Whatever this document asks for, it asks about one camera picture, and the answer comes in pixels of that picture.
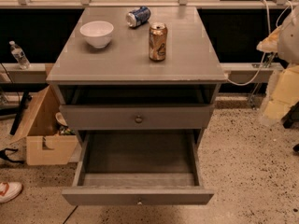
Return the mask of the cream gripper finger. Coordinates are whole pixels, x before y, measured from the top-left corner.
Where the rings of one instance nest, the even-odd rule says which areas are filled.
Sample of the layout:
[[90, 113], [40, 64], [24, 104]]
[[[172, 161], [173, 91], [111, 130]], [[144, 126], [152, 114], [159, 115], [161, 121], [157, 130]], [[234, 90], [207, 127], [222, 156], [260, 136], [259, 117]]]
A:
[[278, 41], [281, 27], [277, 27], [268, 37], [260, 41], [256, 49], [266, 53], [277, 53], [278, 52]]

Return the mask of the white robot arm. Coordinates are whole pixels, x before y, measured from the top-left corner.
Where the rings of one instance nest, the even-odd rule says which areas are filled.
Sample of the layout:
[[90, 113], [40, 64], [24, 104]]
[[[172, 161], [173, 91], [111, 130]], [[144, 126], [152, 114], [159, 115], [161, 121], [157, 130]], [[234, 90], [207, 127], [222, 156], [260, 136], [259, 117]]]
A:
[[262, 121], [281, 121], [299, 102], [299, 6], [268, 37], [260, 41], [257, 50], [273, 52], [288, 63], [280, 73], [274, 73], [267, 86], [267, 98], [262, 104]]

